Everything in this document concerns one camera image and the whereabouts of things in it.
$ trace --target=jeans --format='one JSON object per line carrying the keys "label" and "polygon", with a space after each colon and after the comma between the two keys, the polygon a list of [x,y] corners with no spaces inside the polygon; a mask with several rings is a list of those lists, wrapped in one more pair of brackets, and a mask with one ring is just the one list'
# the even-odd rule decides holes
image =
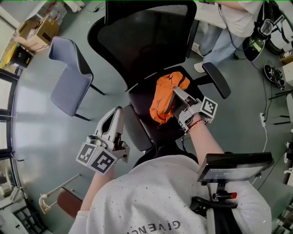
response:
{"label": "jeans", "polygon": [[[245,40],[244,37],[238,37],[233,33],[231,36],[236,47],[239,47]],[[236,50],[234,45],[227,29],[209,25],[199,47],[200,53],[204,56],[203,63],[211,62],[217,66],[222,60],[234,53]]]}

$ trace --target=bracelet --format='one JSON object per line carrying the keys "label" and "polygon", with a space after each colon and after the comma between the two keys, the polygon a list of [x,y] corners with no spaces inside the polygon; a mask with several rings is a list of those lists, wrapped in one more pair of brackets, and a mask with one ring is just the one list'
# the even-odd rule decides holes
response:
{"label": "bracelet", "polygon": [[204,123],[204,122],[205,122],[205,121],[203,121],[202,119],[200,119],[200,120],[194,122],[194,123],[191,124],[191,126],[189,127],[188,132],[190,132],[191,129],[193,129],[196,125],[198,125],[198,124],[200,124],[200,123]]}

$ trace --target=office chair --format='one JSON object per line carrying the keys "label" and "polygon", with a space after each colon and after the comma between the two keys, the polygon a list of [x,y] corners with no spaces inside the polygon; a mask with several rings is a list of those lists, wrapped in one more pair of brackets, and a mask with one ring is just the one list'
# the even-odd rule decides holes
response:
{"label": "office chair", "polygon": [[77,109],[89,87],[105,95],[92,85],[93,74],[74,41],[54,37],[49,50],[49,58],[66,64],[54,90],[51,101],[69,116],[89,119],[77,114]]}
{"label": "office chair", "polygon": [[150,116],[159,77],[181,72],[190,80],[186,92],[200,100],[203,94],[197,86],[208,83],[213,83],[223,98],[230,95],[226,80],[213,64],[204,64],[207,75],[196,80],[182,66],[175,66],[185,61],[195,13],[193,1],[106,1],[106,16],[88,32],[89,45],[126,83],[130,105],[124,108],[125,127],[140,151],[184,135],[175,118],[159,125]]}

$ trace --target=white t-shirt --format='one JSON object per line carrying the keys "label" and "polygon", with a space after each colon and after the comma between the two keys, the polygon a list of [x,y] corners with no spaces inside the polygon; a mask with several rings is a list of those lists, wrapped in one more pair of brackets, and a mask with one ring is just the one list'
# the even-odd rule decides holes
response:
{"label": "white t-shirt", "polygon": [[238,1],[247,12],[234,10],[222,6],[228,28],[238,37],[249,37],[254,30],[254,22],[257,20],[262,1]]}
{"label": "white t-shirt", "polygon": [[[184,155],[140,164],[96,194],[90,211],[79,211],[70,234],[205,234],[206,218],[190,210],[194,196],[210,200],[197,181],[199,165]],[[248,182],[231,182],[233,210],[243,234],[271,233],[271,210]]]}

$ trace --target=backpack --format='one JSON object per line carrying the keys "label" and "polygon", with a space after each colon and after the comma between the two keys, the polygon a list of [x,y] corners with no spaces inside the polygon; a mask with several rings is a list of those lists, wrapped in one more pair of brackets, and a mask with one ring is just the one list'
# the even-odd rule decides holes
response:
{"label": "backpack", "polygon": [[156,92],[150,108],[152,119],[162,124],[173,117],[172,107],[175,97],[173,87],[177,86],[186,90],[189,84],[189,79],[181,72],[161,76],[157,80]]}

